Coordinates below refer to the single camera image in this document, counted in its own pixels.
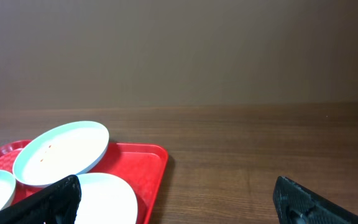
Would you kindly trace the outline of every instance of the wall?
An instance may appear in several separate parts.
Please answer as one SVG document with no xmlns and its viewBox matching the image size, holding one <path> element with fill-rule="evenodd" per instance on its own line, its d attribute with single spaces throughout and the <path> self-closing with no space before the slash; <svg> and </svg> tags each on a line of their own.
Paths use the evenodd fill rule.
<svg viewBox="0 0 358 224">
<path fill-rule="evenodd" d="M 0 110 L 358 101 L 358 1 L 0 1 Z"/>
</svg>

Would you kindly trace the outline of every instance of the black object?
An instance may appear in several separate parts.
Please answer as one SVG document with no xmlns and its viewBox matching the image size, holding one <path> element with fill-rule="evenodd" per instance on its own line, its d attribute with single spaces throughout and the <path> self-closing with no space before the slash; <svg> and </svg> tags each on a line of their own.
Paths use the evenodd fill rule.
<svg viewBox="0 0 358 224">
<path fill-rule="evenodd" d="M 358 216 L 286 177 L 278 177 L 273 202 L 280 224 L 358 224 Z"/>
<path fill-rule="evenodd" d="M 80 201 L 80 181 L 69 175 L 1 210 L 0 224 L 74 224 Z"/>
</svg>

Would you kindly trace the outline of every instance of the table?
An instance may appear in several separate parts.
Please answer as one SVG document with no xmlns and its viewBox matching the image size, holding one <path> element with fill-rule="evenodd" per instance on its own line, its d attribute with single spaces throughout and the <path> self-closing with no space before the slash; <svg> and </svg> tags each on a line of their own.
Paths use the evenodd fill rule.
<svg viewBox="0 0 358 224">
<path fill-rule="evenodd" d="M 169 152 L 151 223 L 278 223 L 279 175 L 358 215 L 358 103 L 0 111 L 0 146 L 78 120 Z"/>
</svg>

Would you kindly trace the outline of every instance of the tray rim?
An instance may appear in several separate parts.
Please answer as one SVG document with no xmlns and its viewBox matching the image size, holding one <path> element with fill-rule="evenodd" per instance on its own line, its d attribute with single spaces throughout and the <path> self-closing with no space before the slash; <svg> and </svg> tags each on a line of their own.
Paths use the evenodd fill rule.
<svg viewBox="0 0 358 224">
<path fill-rule="evenodd" d="M 10 153 L 12 151 L 15 151 L 15 150 L 19 149 L 19 148 L 13 149 L 13 147 L 10 147 L 10 146 L 21 144 L 21 145 L 24 145 L 23 147 L 25 147 L 31 141 L 32 141 L 31 139 L 22 139 L 22 140 L 10 142 L 8 144 L 5 144 L 5 145 L 1 146 L 0 147 L 0 157 L 3 156 L 3 155 L 6 155 L 6 154 L 8 154 L 8 153 Z M 162 146 L 159 146 L 157 144 L 133 143 L 133 142 L 112 142 L 112 141 L 109 141 L 108 144 L 110 144 L 110 143 L 123 145 L 123 146 L 127 146 L 127 145 L 152 146 L 152 147 L 156 147 L 159 150 L 161 150 L 161 152 L 163 154 L 163 157 L 162 157 L 162 156 L 159 156 L 159 155 L 157 155 L 155 153 L 152 153 L 152 152 L 142 152 L 142 153 L 155 154 L 156 156 L 159 156 L 161 158 L 161 161 L 162 161 L 162 167 L 161 167 L 160 173 L 158 175 L 158 184 L 157 184 L 156 189 L 155 189 L 155 194 L 153 195 L 153 197 L 151 199 L 149 209 L 148 209 L 148 211 L 146 213 L 146 216 L 144 217 L 144 221 L 142 222 L 143 224 L 148 224 L 149 221 L 150 221 L 150 218 L 151 218 L 151 214 L 152 214 L 152 211 L 153 211 L 153 208 L 154 208 L 155 201 L 157 199 L 158 192 L 160 191 L 161 182 L 162 182 L 162 179 L 163 179 L 163 175 L 165 173 L 165 169 L 167 168 L 167 163 L 168 163 L 168 160 L 169 160 L 169 154 L 168 154 L 166 149 L 164 149 Z"/>
</svg>

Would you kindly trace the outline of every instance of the red tray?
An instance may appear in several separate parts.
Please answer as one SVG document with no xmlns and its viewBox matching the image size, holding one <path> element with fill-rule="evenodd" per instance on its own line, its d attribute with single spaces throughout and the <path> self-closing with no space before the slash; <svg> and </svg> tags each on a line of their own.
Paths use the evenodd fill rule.
<svg viewBox="0 0 358 224">
<path fill-rule="evenodd" d="M 31 140 L 20 140 L 0 147 L 0 169 L 12 172 L 15 158 L 30 142 Z M 89 172 L 104 172 L 124 179 L 136 194 L 136 223 L 147 224 L 167 161 L 168 153 L 160 146 L 110 142 L 104 157 Z M 13 204 L 39 190 L 17 182 Z"/>
</svg>

